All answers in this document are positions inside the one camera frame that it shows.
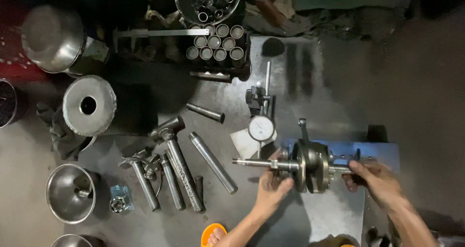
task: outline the metal workbench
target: metal workbench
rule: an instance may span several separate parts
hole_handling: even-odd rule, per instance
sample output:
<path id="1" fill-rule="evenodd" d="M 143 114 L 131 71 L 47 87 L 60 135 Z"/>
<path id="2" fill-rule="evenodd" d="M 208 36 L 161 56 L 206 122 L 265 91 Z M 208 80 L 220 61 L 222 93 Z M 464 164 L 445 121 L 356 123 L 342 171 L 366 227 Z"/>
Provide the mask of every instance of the metal workbench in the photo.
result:
<path id="1" fill-rule="evenodd" d="M 245 92 L 257 81 L 264 82 L 266 62 L 271 61 L 270 93 L 276 95 L 275 122 L 279 147 L 286 138 L 299 138 L 299 118 L 307 118 L 311 139 L 361 140 L 367 128 L 363 115 L 356 108 L 344 108 L 333 101 L 331 90 L 325 87 L 323 60 L 317 39 L 272 39 L 251 37 L 252 73 L 246 81 L 238 78 L 232 83 L 199 81 L 188 72 L 172 71 L 157 64 L 122 63 L 113 67 L 110 76 L 128 84 L 149 85 L 154 95 L 158 122 L 181 115 L 186 129 L 178 133 L 179 146 L 193 176 L 204 176 L 206 212 L 197 214 L 188 198 L 187 208 L 181 212 L 174 207 L 167 183 L 158 196 L 161 209 L 152 213 L 132 169 L 118 167 L 122 155 L 132 155 L 146 144 L 143 137 L 98 137 L 96 143 L 83 151 L 78 165 L 102 175 L 105 186 L 126 184 L 131 190 L 135 210 L 126 215 L 111 213 L 108 205 L 98 207 L 94 214 L 78 225 L 67 225 L 66 233 L 85 233 L 102 238 L 109 247 L 173 247 L 198 246 L 204 228 L 214 222 L 231 230 L 253 207 L 261 168 L 236 166 L 232 158 L 239 156 L 230 134 L 245 129 L 250 112 Z M 208 107 L 226 115 L 219 124 L 194 112 L 183 109 L 186 102 Z M 210 170 L 188 138 L 192 131 L 210 147 L 239 189 L 230 195 Z M 350 153 L 356 148 L 362 154 L 371 150 L 372 156 L 385 159 L 396 171 L 399 168 L 398 149 L 394 144 L 332 143 L 335 153 Z M 165 144 L 156 147 L 162 152 Z M 264 148 L 269 155 L 274 148 Z M 152 185 L 156 190 L 159 180 Z M 108 192 L 101 196 L 108 197 Z M 326 238 L 346 234 L 358 242 L 362 240 L 365 194 L 363 190 L 349 193 L 340 177 L 335 177 L 325 194 L 289 193 L 278 211 L 259 230 L 251 246 L 307 246 Z"/>

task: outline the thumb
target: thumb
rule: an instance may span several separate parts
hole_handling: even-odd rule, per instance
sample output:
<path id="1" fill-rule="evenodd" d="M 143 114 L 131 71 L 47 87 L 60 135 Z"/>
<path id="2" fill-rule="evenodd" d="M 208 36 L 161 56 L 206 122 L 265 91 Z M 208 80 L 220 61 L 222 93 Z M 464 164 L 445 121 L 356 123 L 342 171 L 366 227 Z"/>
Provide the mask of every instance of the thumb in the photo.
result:
<path id="1" fill-rule="evenodd" d="M 294 186 L 294 180 L 292 178 L 286 178 L 281 182 L 276 192 L 283 198 Z"/>
<path id="2" fill-rule="evenodd" d="M 373 174 L 361 163 L 358 161 L 350 161 L 349 162 L 349 169 L 357 174 L 358 176 L 362 177 L 366 182 L 373 177 Z"/>

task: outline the workshop floor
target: workshop floor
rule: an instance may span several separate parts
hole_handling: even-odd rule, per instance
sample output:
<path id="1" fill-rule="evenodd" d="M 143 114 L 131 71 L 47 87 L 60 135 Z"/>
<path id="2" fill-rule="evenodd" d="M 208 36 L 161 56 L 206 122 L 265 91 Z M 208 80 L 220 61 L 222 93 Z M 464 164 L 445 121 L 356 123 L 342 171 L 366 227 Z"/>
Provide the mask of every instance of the workshop floor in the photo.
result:
<path id="1" fill-rule="evenodd" d="M 400 146 L 405 194 L 430 226 L 461 233 L 464 14 L 461 8 L 440 21 L 410 21 L 386 44 L 321 41 L 323 76 L 333 99 L 357 110 L 361 122 L 386 126 L 389 141 Z M 56 164 L 50 145 L 33 113 L 0 131 L 1 246 L 49 246 L 63 233 L 44 199 Z"/>

